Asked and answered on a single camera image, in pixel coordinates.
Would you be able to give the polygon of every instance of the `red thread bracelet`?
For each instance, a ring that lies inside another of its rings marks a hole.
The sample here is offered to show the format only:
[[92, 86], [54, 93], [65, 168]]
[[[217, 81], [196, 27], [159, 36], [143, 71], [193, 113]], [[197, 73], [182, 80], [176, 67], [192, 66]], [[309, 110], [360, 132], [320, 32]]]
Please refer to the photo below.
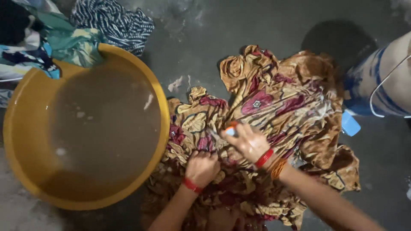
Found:
[[195, 193], [200, 194], [203, 191], [203, 188], [198, 187], [196, 184], [194, 184], [190, 179], [187, 177], [184, 177], [183, 184], [190, 190], [193, 190]]
[[272, 154], [274, 153], [273, 149], [269, 149], [268, 151], [266, 151], [258, 160], [257, 162], [255, 162], [255, 165], [257, 168], [261, 168], [266, 162], [267, 160], [272, 156]]

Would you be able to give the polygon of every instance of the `grey floor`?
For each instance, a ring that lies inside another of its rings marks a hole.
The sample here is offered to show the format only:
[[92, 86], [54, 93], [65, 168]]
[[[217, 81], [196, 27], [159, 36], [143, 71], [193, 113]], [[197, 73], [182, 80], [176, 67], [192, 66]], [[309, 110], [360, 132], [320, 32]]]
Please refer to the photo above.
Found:
[[[248, 44], [285, 58], [301, 49], [333, 55], [343, 71], [358, 59], [411, 30], [408, 0], [121, 0], [141, 7], [156, 29], [141, 58], [156, 74], [168, 97], [186, 99], [190, 85], [201, 85], [228, 99], [217, 62]], [[73, 1], [59, 0], [70, 14]], [[168, 84], [183, 76], [178, 93]], [[361, 192], [344, 194], [388, 230], [411, 230], [411, 130], [401, 118], [359, 117], [354, 137], [341, 135], [360, 159]], [[13, 177], [0, 150], [0, 230], [139, 230], [137, 191], [110, 207], [86, 212], [54, 208], [30, 196]], [[280, 222], [270, 230], [290, 230]], [[331, 230], [310, 211], [303, 231]]]

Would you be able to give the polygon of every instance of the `yellow plastic basin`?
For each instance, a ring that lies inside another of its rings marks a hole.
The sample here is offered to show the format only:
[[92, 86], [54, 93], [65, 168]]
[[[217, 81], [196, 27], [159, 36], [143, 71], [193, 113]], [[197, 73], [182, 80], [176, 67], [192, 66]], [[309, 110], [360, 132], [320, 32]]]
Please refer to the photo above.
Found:
[[[102, 132], [104, 143], [99, 143], [99, 136], [82, 138], [86, 134], [76, 133], [76, 125], [69, 133], [62, 135], [73, 138], [72, 140], [80, 144], [90, 139], [95, 145], [95, 151], [90, 149], [89, 144], [87, 152], [90, 153], [81, 156], [78, 155], [80, 151], [83, 151], [80, 150], [81, 145], [73, 149], [72, 153], [70, 151], [66, 153], [64, 149], [56, 149], [51, 142], [51, 139], [55, 138], [52, 131], [61, 125], [56, 123], [61, 115], [53, 108], [61, 107], [61, 110], [64, 110], [63, 105], [56, 103], [56, 98], [64, 91], [68, 95], [71, 94], [70, 91], [73, 91], [73, 97], [87, 94], [87, 89], [82, 90], [79, 86], [90, 84], [87, 81], [92, 81], [92, 78], [83, 82], [77, 80], [74, 82], [74, 79], [95, 73], [90, 69], [56, 60], [55, 63], [60, 67], [62, 78], [53, 80], [48, 78], [43, 71], [31, 69], [14, 91], [5, 116], [3, 129], [5, 150], [16, 177], [33, 195], [64, 209], [102, 208], [130, 195], [149, 177], [160, 161], [169, 136], [170, 117], [166, 97], [151, 70], [137, 57], [115, 46], [100, 44], [99, 51], [106, 60], [103, 66], [121, 73], [128, 73], [133, 82], [131, 86], [134, 82], [136, 86], [143, 84], [146, 86], [144, 89], [152, 93], [152, 103], [149, 109], [144, 110], [144, 113], [148, 115], [144, 121], [132, 121], [130, 126], [116, 128], [100, 122], [104, 121], [104, 118], [98, 118], [97, 115], [94, 115], [94, 118], [82, 115], [83, 112], [79, 107], [81, 102], [78, 102], [79, 106], [66, 104], [67, 107], [74, 107], [72, 109], [74, 111], [75, 108], [79, 110], [80, 114], [73, 112], [71, 116], [81, 120], [84, 126], [91, 126], [95, 129], [104, 128], [104, 131], [108, 132]], [[105, 78], [112, 81], [116, 75]], [[110, 92], [107, 92], [106, 96], [112, 97]], [[95, 96], [91, 95], [88, 103], [93, 105], [94, 100], [99, 102]], [[95, 110], [100, 110], [99, 106], [95, 105]], [[120, 110], [119, 120], [123, 118], [122, 113], [124, 112], [127, 110]], [[116, 140], [118, 136], [124, 136], [125, 130], [133, 131], [133, 126], [137, 125], [141, 134], [154, 138], [149, 142], [144, 139], [135, 139], [133, 141], [135, 152], [123, 153], [121, 149], [118, 152], [104, 152], [105, 149], [102, 147], [110, 147], [107, 143], [110, 143], [108, 140], [111, 137]], [[111, 176], [116, 173], [119, 175], [112, 178]]]

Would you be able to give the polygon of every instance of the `pile of clothes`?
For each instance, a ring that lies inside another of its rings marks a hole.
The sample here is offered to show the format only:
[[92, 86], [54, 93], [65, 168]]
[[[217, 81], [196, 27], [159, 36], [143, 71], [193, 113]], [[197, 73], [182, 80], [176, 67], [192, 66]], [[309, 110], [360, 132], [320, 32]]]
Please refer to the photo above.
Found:
[[[20, 79], [32, 67], [58, 79], [53, 58], [92, 67], [103, 61], [99, 43], [141, 56], [154, 29], [141, 9], [128, 11], [114, 0], [78, 0], [70, 20], [50, 0], [0, 2], [0, 20], [13, 22], [0, 25], [0, 79]], [[7, 106], [10, 92], [0, 92], [0, 106]]]
[[359, 160], [337, 143], [342, 91], [337, 68], [326, 55], [302, 51], [278, 60], [270, 51], [248, 46], [220, 64], [231, 106], [194, 87], [189, 104], [170, 99], [170, 133], [161, 162], [149, 177], [142, 204], [147, 228], [177, 191], [194, 150], [217, 152], [222, 170], [191, 207], [182, 230], [205, 230], [213, 207], [238, 207], [255, 219], [280, 220], [299, 230], [306, 204], [265, 171], [207, 131], [223, 130], [233, 120], [259, 128], [275, 154], [338, 192], [360, 190]]

